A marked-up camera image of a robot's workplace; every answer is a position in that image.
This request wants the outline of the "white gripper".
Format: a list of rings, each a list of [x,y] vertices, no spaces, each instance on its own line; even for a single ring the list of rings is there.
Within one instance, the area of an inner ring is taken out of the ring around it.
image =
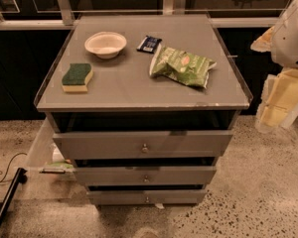
[[[264,82],[255,128],[270,133],[288,129],[298,117],[298,69],[285,67],[277,75],[269,74]]]

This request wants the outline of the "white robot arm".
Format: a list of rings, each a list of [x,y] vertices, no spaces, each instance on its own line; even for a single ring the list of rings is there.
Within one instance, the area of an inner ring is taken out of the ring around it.
[[[272,60],[282,66],[277,75],[267,75],[255,127],[261,133],[289,128],[298,117],[298,0],[250,48],[270,52]]]

